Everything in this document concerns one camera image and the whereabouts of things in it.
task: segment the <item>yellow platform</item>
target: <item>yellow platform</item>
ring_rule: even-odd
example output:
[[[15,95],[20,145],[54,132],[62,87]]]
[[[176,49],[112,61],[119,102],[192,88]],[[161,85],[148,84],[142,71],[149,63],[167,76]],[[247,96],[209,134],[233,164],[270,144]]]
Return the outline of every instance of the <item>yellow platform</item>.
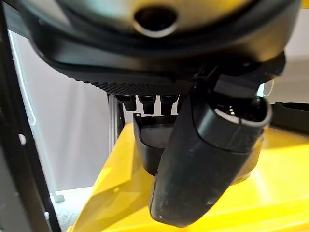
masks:
[[[303,8],[309,8],[309,0],[303,0]]]
[[[123,129],[93,193],[68,232],[309,232],[309,138],[270,128],[257,167],[187,228],[151,219],[153,177]]]

